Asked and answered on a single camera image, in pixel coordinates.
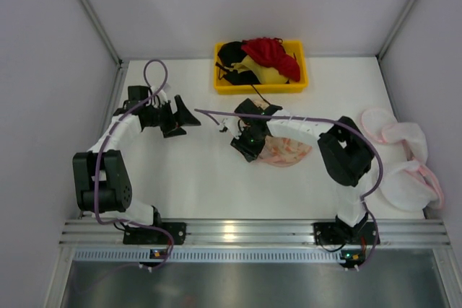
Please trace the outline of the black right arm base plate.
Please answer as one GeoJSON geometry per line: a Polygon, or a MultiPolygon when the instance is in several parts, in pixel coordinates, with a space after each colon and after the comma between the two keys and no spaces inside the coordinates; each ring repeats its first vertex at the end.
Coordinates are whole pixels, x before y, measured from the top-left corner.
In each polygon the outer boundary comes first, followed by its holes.
{"type": "Polygon", "coordinates": [[[340,220],[319,221],[313,224],[315,243],[334,251],[346,245],[372,246],[380,243],[378,231],[371,221],[361,221],[355,226],[348,226],[340,220]]]}

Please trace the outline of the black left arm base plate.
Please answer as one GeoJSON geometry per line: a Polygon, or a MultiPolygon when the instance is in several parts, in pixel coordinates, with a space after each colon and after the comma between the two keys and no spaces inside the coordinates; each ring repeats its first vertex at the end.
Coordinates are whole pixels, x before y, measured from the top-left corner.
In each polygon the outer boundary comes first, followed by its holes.
{"type": "Polygon", "coordinates": [[[152,229],[127,226],[123,233],[124,245],[182,245],[186,239],[186,227],[184,222],[163,222],[162,229],[166,233],[155,231],[152,229]]]}

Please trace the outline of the red lace bra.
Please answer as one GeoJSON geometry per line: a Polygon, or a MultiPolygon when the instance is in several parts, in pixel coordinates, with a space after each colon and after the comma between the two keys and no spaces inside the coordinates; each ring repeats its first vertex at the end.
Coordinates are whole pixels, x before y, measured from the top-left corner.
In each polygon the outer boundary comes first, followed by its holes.
{"type": "Polygon", "coordinates": [[[259,66],[274,68],[282,76],[299,82],[300,66],[293,56],[286,53],[279,38],[256,38],[244,40],[241,49],[259,66]]]}

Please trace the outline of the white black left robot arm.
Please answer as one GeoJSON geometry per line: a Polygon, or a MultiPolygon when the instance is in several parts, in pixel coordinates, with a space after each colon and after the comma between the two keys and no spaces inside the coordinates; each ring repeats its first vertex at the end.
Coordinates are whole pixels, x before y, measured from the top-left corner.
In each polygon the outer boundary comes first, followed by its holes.
{"type": "Polygon", "coordinates": [[[200,126],[180,95],[174,96],[176,111],[165,92],[150,87],[128,87],[128,98],[111,118],[110,125],[95,145],[72,159],[77,205],[82,212],[112,218],[138,227],[162,227],[158,210],[133,197],[133,188],[123,160],[145,128],[159,128],[164,138],[186,135],[185,127],[200,126]]]}

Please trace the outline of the peach tulip print laundry bag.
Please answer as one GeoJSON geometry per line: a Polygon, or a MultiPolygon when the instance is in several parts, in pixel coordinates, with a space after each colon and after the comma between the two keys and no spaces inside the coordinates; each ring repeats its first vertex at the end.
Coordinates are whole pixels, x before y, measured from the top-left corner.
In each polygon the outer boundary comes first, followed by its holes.
{"type": "Polygon", "coordinates": [[[299,163],[312,151],[312,146],[290,138],[265,138],[265,144],[257,161],[274,167],[291,167],[299,163]]]}

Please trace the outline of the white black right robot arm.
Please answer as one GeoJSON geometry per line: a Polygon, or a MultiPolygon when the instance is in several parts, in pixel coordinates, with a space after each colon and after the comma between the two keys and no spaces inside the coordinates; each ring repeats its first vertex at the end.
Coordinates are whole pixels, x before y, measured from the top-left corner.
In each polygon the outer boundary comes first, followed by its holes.
{"type": "Polygon", "coordinates": [[[370,214],[364,206],[363,177],[376,153],[351,118],[305,118],[278,105],[263,107],[246,99],[221,122],[220,130],[231,133],[231,146],[247,162],[262,159],[266,151],[270,162],[295,161],[307,148],[317,149],[338,198],[334,229],[353,239],[366,225],[370,214]]]}

